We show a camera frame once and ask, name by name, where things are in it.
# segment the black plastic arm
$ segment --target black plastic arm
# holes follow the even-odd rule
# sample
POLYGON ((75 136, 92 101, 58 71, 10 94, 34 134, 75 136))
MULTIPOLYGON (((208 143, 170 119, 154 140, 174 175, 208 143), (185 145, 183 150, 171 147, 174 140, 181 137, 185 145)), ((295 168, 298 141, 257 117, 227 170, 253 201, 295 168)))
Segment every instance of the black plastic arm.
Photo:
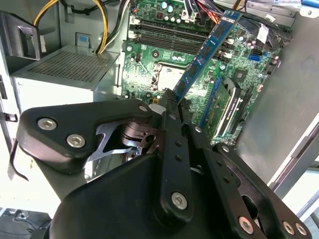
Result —
POLYGON ((76 105, 32 108, 22 113, 16 139, 28 154, 64 173, 81 171, 96 147, 96 129, 108 122, 145 123, 152 117, 151 109, 139 100, 117 100, 76 105), (53 130, 41 129, 40 119, 56 123, 53 130), (72 147, 67 137, 84 138, 83 147, 72 147))

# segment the metal bracket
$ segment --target metal bracket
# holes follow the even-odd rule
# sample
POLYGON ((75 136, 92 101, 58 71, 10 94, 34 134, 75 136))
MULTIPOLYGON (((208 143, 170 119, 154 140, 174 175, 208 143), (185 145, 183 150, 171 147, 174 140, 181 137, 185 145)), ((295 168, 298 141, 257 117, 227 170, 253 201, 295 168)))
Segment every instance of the metal bracket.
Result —
POLYGON ((302 5, 299 13, 301 16, 316 18, 319 16, 319 9, 311 6, 302 5))
POLYGON ((38 29, 19 16, 0 11, 0 36, 6 56, 40 60, 41 45, 38 29), (27 36, 33 38, 34 52, 29 53, 27 36))

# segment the metal screw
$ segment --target metal screw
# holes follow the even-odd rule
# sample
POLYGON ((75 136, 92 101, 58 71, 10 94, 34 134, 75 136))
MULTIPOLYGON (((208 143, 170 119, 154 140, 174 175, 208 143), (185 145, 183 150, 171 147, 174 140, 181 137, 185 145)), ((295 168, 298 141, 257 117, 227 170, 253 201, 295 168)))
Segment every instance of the metal screw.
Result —
POLYGON ((57 124, 52 119, 43 118, 38 121, 38 126, 44 130, 53 130, 56 128, 57 124))
POLYGON ((78 134, 69 135, 66 142, 73 148, 82 148, 85 145, 85 139, 78 134))
POLYGON ((148 111, 148 109, 146 109, 146 107, 144 107, 144 106, 140 106, 140 110, 142 110, 144 112, 148 111))
POLYGON ((299 223, 296 223, 296 228, 302 235, 307 236, 306 230, 299 223))
POLYGON ((185 210, 187 208, 187 200, 182 193, 174 192, 171 200, 178 209, 185 210))
POLYGON ((245 218, 245 217, 240 217, 240 218, 238 219, 238 221, 239 221, 239 224, 240 224, 241 228, 242 228, 245 232, 247 232, 247 233, 250 234, 250 235, 251 235, 252 233, 254 233, 253 225, 251 225, 250 221, 249 221, 247 218, 245 218))
POLYGON ((286 231, 287 231, 289 234, 291 234, 291 235, 294 235, 294 234, 295 234, 294 229, 292 228, 292 226, 290 226, 289 223, 283 222, 283 225, 284 225, 284 228, 286 229, 286 231))
POLYGON ((197 132, 201 133, 201 128, 200 128, 200 127, 195 126, 195 130, 196 130, 197 132))
POLYGON ((173 120, 176 119, 175 115, 169 114, 169 117, 171 117, 173 120))
POLYGON ((223 150, 227 153, 229 153, 229 148, 227 148, 226 146, 222 146, 223 150))

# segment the chip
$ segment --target chip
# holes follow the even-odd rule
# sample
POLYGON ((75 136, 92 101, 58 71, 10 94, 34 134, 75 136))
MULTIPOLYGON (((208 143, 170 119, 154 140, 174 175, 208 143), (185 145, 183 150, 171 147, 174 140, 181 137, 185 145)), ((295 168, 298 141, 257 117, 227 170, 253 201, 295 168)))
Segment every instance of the chip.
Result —
POLYGON ((233 78, 239 83, 244 82, 247 72, 247 70, 236 69, 233 78))

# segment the mounting hole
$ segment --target mounting hole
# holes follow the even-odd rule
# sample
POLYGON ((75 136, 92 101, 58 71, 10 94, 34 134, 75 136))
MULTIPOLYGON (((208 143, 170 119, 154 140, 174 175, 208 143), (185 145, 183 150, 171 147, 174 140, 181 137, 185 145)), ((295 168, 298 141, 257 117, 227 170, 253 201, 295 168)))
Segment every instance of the mounting hole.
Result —
POLYGON ((175 159, 176 159, 178 162, 181 162, 181 161, 182 161, 182 157, 180 157, 179 155, 175 155, 175 159))
POLYGON ((175 141, 175 144, 176 144, 177 147, 181 147, 181 142, 175 141))
POLYGON ((223 179, 224 179, 225 183, 229 183, 229 179, 227 177, 224 177, 223 179))
POLYGON ((150 134, 150 135, 148 135, 148 136, 145 138, 145 141, 146 141, 147 143, 151 143, 151 142, 154 142, 155 139, 156 139, 156 136, 150 134))
POLYGON ((295 234, 295 231, 294 231, 293 227, 290 226, 289 223, 283 222, 283 225, 284 225, 284 228, 286 229, 286 231, 287 231, 289 234, 291 234, 291 235, 294 235, 294 234, 295 234))

